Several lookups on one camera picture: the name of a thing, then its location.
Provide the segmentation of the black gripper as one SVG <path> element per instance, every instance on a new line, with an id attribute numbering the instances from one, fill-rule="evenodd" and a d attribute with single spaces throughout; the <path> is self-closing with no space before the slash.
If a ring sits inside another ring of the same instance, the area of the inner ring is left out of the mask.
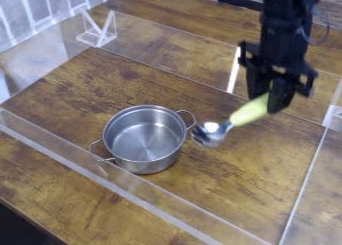
<path id="1" fill-rule="evenodd" d="M 270 91 L 269 113 L 287 108 L 295 93 L 310 95 L 318 77 L 305 60 L 310 32 L 310 22 L 263 22 L 259 43 L 239 42 L 238 63 L 246 68 L 249 98 Z"/>

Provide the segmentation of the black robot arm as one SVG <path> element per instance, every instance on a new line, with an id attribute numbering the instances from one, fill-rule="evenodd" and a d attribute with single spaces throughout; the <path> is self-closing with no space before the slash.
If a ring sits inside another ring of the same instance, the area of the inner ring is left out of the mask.
<path id="1" fill-rule="evenodd" d="M 318 72 L 305 56 L 318 1 L 263 0 L 259 43 L 239 42 L 249 98 L 267 94 L 269 113 L 287 108 L 297 93 L 310 96 Z"/>

